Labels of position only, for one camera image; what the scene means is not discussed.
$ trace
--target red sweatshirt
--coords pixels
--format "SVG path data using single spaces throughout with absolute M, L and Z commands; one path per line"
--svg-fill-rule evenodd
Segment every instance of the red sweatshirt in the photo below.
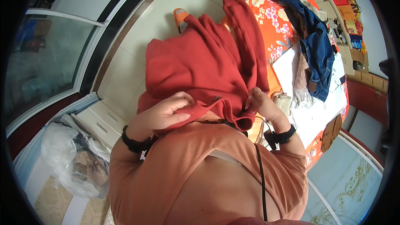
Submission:
M 208 110 L 234 123 L 240 131 L 252 127 L 255 114 L 244 110 L 249 90 L 257 86 L 269 91 L 264 41 L 244 0 L 223 3 L 236 40 L 225 26 L 204 14 L 199 19 L 188 15 L 182 35 L 165 41 L 153 39 L 148 44 L 147 91 L 139 99 L 138 113 L 185 91 L 196 104 L 176 112 L 191 117 L 168 130 L 202 117 Z

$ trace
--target wrist strap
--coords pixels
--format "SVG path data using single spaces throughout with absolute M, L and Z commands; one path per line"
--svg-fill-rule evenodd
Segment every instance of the wrist strap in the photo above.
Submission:
M 136 140 L 129 139 L 126 135 L 127 126 L 128 125 L 126 125 L 122 130 L 123 131 L 123 134 L 121 135 L 122 141 L 127 145 L 128 149 L 134 153 L 141 153 L 142 151 L 146 151 L 144 155 L 146 157 L 150 148 L 158 140 L 158 137 L 156 136 L 153 136 L 152 138 L 148 137 L 144 142 L 138 142 Z
M 287 132 L 283 132 L 280 134 L 273 132 L 264 132 L 264 138 L 267 140 L 268 144 L 271 146 L 273 150 L 276 150 L 276 143 L 279 144 L 284 144 L 289 141 L 289 138 L 293 136 L 293 134 L 296 132 L 296 129 L 294 126 L 291 124 L 290 129 Z

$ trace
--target floor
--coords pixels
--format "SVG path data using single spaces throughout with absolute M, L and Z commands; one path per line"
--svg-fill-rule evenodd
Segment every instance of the floor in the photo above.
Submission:
M 137 102 L 145 92 L 146 47 L 152 39 L 177 35 L 172 12 L 184 8 L 199 17 L 208 14 L 219 22 L 225 13 L 223 0 L 154 0 L 137 19 L 118 47 L 98 90 L 100 98 L 121 117 L 136 114 Z

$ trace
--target plastic bag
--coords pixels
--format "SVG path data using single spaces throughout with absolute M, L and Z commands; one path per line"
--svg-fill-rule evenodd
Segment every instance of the plastic bag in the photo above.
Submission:
M 42 140 L 41 155 L 51 175 L 72 195 L 104 198 L 110 154 L 69 115 L 59 121 L 47 126 Z

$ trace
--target glass door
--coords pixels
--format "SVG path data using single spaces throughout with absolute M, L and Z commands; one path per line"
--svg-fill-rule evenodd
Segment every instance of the glass door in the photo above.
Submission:
M 90 59 L 88 45 L 97 29 L 105 27 L 71 14 L 27 10 L 7 65 L 7 137 L 36 112 L 78 91 L 82 64 Z

